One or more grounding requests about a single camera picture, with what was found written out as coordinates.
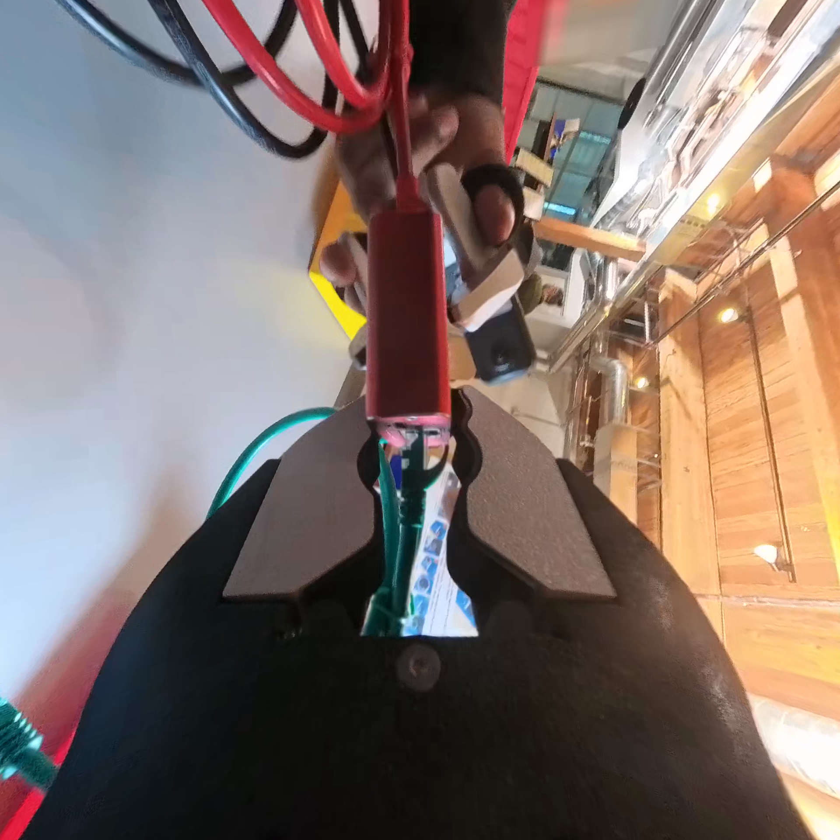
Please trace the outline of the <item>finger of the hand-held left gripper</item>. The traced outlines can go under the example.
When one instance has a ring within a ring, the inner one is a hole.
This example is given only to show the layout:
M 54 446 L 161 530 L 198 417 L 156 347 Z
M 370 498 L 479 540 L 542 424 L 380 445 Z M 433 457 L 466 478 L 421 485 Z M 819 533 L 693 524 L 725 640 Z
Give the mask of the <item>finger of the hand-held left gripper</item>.
M 343 242 L 347 246 L 353 265 L 355 267 L 356 278 L 352 286 L 354 299 L 358 302 L 359 314 L 363 316 L 363 324 L 353 336 L 350 347 L 350 360 L 353 367 L 358 370 L 366 371 L 366 354 L 368 343 L 368 329 L 367 329 L 367 310 L 368 310 L 368 278 L 369 278 L 369 260 L 366 252 L 366 247 L 361 241 L 360 236 L 356 233 L 343 234 Z
M 466 334 L 454 324 L 448 325 L 448 383 L 450 387 L 465 387 L 479 382 L 476 362 Z

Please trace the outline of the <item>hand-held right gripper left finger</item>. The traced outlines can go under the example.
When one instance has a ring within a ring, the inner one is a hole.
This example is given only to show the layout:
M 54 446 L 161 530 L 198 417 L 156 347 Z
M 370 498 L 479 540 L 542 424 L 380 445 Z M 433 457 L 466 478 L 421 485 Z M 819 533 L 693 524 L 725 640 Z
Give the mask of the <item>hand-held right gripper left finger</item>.
M 358 457 L 369 440 L 363 397 L 302 435 L 280 459 L 224 588 L 224 599 L 293 599 L 362 550 L 375 504 Z

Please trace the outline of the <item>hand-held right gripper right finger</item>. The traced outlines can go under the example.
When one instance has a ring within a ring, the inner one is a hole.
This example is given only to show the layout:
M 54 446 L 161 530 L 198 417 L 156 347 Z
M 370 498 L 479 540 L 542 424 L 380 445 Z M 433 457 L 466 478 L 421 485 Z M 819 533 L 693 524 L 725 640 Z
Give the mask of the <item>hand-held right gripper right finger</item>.
M 610 582 L 551 450 L 473 387 L 451 392 L 461 489 L 449 570 L 473 601 L 611 601 Z

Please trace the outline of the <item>yellow storage bin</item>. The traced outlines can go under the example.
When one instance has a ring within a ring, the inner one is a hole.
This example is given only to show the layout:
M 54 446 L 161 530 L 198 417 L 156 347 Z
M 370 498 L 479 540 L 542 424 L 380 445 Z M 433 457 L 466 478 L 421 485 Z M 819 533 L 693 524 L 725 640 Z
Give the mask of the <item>yellow storage bin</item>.
M 365 318 L 340 299 L 332 284 L 321 272 L 320 258 L 324 248 L 338 240 L 342 234 L 365 234 L 366 232 L 367 226 L 364 220 L 355 212 L 349 194 L 341 181 L 338 181 L 329 200 L 324 221 L 314 239 L 308 271 L 312 285 L 348 340 L 352 340 L 364 326 Z

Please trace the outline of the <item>red ethernet coupler box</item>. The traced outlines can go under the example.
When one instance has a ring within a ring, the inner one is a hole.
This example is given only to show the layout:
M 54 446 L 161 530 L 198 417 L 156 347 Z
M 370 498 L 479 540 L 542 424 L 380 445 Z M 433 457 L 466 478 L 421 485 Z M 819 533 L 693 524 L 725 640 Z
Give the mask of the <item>red ethernet coupler box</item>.
M 382 438 L 448 435 L 443 229 L 423 201 L 374 215 L 368 230 L 366 416 Z

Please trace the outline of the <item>person's left forearm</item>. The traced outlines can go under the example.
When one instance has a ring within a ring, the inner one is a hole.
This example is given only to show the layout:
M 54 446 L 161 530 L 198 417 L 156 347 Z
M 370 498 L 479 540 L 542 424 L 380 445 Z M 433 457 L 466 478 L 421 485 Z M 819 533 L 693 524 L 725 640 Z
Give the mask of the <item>person's left forearm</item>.
M 409 88 L 502 103 L 508 22 L 515 1 L 411 1 Z

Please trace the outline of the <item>printed instruction sheet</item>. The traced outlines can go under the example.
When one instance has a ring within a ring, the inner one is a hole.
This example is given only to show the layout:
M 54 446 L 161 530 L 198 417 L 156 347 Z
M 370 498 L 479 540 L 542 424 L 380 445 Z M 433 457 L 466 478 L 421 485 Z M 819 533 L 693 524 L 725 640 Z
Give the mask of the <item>printed instruction sheet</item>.
M 402 637 L 478 635 L 472 602 L 455 583 L 447 565 L 447 540 L 459 492 L 459 479 L 448 462 L 426 492 Z

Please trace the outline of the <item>metal duct pipes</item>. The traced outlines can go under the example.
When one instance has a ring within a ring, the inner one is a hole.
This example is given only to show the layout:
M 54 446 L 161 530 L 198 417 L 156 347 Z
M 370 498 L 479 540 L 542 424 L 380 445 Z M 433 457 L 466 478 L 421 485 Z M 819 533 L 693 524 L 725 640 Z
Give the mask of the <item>metal duct pipes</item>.
M 685 263 L 749 177 L 838 83 L 838 1 L 688 2 L 617 144 L 572 258 L 570 328 L 548 374 Z

